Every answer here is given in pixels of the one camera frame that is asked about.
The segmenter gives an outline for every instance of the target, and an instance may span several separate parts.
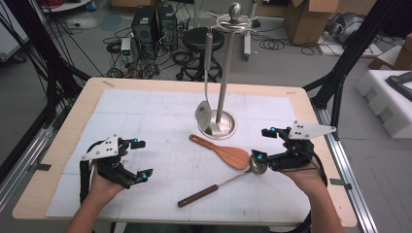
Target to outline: wooden spatula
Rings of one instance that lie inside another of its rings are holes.
[[[223,159],[224,162],[236,169],[245,169],[249,165],[250,156],[244,150],[232,147],[217,146],[194,134],[191,134],[189,139],[207,149],[213,150],[221,159]]]

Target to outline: floor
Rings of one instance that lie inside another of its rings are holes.
[[[100,1],[94,13],[80,8],[57,14],[60,20],[73,17],[90,22],[87,29],[72,31],[72,37],[85,51],[102,74],[111,67],[111,55],[103,43],[105,38],[127,28],[132,13],[114,10],[107,0]],[[268,30],[282,25],[278,18],[261,18],[261,29]],[[214,20],[201,14],[200,25],[213,25]],[[266,35],[287,39],[283,28],[268,31]],[[86,73],[101,77],[76,45],[63,36],[71,51],[76,66]],[[326,75],[339,57],[320,55],[316,48],[307,55],[302,48],[285,46],[281,50],[264,50],[259,42],[252,41],[252,56],[245,61],[242,55],[243,39],[237,36],[230,67],[229,82],[261,85],[304,86]],[[382,50],[392,45],[378,43]],[[215,52],[216,59],[223,64],[224,49]],[[371,212],[379,232],[412,232],[412,140],[394,140],[382,127],[381,121],[367,107],[355,86],[368,71],[371,58],[361,58],[349,74],[344,86],[339,137],[358,180],[360,190]],[[164,69],[153,79],[176,80],[179,65],[170,59],[159,66]],[[0,63],[0,162],[15,147],[21,136],[46,105],[46,98],[30,62]],[[17,188],[14,196],[0,213],[0,232],[61,232],[67,221],[18,220],[12,217],[13,207],[30,180],[31,174]],[[108,223],[99,223],[96,232],[109,232]],[[346,232],[361,232],[359,227],[346,228]]]

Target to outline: human hand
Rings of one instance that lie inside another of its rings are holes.
[[[98,175],[97,167],[94,166],[93,177],[91,179],[90,190],[87,199],[99,206],[105,206],[115,198],[115,196],[124,190],[124,187]]]
[[[316,159],[312,159],[312,162],[319,167]],[[296,186],[309,196],[319,188],[326,188],[321,173],[314,164],[308,163],[301,168],[285,169],[280,172],[291,178]]]

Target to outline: metal ladle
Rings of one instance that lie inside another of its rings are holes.
[[[229,183],[233,180],[236,180],[236,179],[242,177],[243,175],[249,174],[251,172],[254,173],[254,174],[257,174],[257,175],[261,175],[261,174],[265,173],[266,170],[267,170],[267,165],[257,163],[256,157],[252,154],[251,158],[249,159],[249,169],[248,170],[246,170],[245,172],[243,172],[239,175],[236,175],[235,177],[230,178],[227,181],[224,181],[224,182],[219,183],[219,184],[213,184],[210,187],[207,187],[207,188],[205,188],[205,189],[203,189],[203,190],[201,190],[197,193],[194,193],[192,196],[190,196],[188,198],[185,198],[182,201],[178,202],[178,206],[180,208],[182,208],[182,207],[194,202],[195,200],[198,200],[198,199],[200,199],[200,198],[202,198],[202,197],[218,190],[220,186],[222,186],[224,184],[227,184],[227,183]]]
[[[209,79],[208,71],[210,70],[210,62],[212,59],[212,43],[213,43],[213,34],[212,28],[210,27],[208,32],[206,33],[206,48],[205,48],[205,62],[204,62],[204,72],[205,72],[205,98],[206,100],[200,102],[199,106],[197,107],[196,111],[194,112],[194,116],[197,119],[197,124],[199,125],[199,129],[204,132],[210,125],[210,121],[212,120],[212,110],[210,108],[209,99],[207,98],[207,82]]]

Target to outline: stool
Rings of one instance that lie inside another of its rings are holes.
[[[209,29],[207,27],[197,27],[187,31],[183,36],[182,41],[185,47],[191,51],[200,53],[200,56],[193,58],[184,64],[184,66],[181,68],[181,72],[176,75],[177,80],[182,80],[183,75],[186,74],[191,81],[204,81],[203,76],[205,72],[204,61],[206,50],[206,33],[208,32],[208,30]],[[207,79],[216,83],[216,77],[219,76],[221,78],[223,71],[221,65],[216,61],[215,57],[213,56],[213,52],[219,50],[224,45],[224,35],[215,29],[212,29],[212,35],[212,63],[210,70],[217,70],[217,74],[208,74]],[[198,60],[198,65],[190,66],[196,60]],[[194,70],[196,71],[196,73],[192,75],[188,72],[188,70]]]

